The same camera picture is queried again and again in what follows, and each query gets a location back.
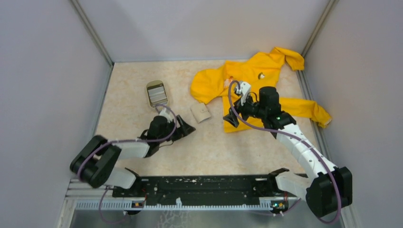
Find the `beige oval card tray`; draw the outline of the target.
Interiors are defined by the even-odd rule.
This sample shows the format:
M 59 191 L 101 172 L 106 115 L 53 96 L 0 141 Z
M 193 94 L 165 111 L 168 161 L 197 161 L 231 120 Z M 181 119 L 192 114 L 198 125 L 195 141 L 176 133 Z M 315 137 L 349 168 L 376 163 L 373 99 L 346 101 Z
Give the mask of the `beige oval card tray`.
M 155 109 L 158 105 L 169 106 L 169 97 L 162 80 L 153 80 L 146 84 L 149 106 Z

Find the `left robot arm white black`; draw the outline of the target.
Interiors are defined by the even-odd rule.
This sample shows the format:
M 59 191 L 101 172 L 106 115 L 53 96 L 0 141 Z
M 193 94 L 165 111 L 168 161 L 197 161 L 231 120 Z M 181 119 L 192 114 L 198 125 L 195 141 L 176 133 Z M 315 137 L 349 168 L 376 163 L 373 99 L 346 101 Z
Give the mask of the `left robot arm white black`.
M 130 196 L 142 192 L 141 177 L 129 168 L 116 167 L 118 160 L 149 158 L 159 151 L 163 142 L 175 142 L 195 131 L 180 115 L 171 118 L 158 115 L 139 138 L 108 141 L 95 135 L 70 163 L 69 169 L 92 188 L 103 185 L 123 188 Z

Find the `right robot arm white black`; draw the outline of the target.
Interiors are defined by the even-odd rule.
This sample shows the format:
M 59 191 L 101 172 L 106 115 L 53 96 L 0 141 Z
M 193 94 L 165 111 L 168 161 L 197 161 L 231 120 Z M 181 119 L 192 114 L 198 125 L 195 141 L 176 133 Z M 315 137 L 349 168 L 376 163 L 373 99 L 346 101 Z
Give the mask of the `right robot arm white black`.
M 333 212 L 339 217 L 341 209 L 353 202 L 350 170 L 337 167 L 306 138 L 296 120 L 282 109 L 276 88 L 262 87 L 257 101 L 251 97 L 251 86 L 246 82 L 231 85 L 229 93 L 239 98 L 229 101 L 229 113 L 223 117 L 224 121 L 235 128 L 240 123 L 253 128 L 247 120 L 250 117 L 261 120 L 263 126 L 258 130 L 270 132 L 305 171 L 305 177 L 286 169 L 275 172 L 268 182 L 270 194 L 279 196 L 289 192 L 305 201 L 316 217 Z

